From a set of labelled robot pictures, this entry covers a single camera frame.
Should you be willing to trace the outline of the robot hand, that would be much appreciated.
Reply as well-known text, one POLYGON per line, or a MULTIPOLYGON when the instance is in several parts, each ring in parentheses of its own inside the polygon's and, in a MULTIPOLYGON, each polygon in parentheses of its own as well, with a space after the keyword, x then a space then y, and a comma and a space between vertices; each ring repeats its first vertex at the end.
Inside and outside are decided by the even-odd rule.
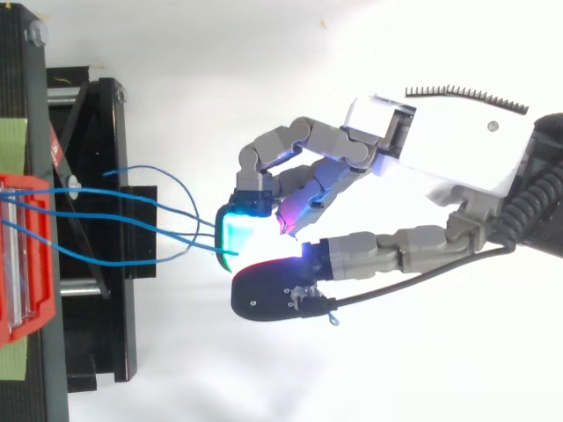
POLYGON ((357 98, 342 125, 299 117, 239 152, 215 245, 233 276, 230 305, 254 322, 331 316, 483 259, 509 254, 494 235, 534 129, 527 106, 458 86, 410 87, 400 100, 357 98), (299 244, 281 257, 265 221, 293 241, 351 185, 399 177, 401 193, 453 206, 443 225, 361 231, 299 244))

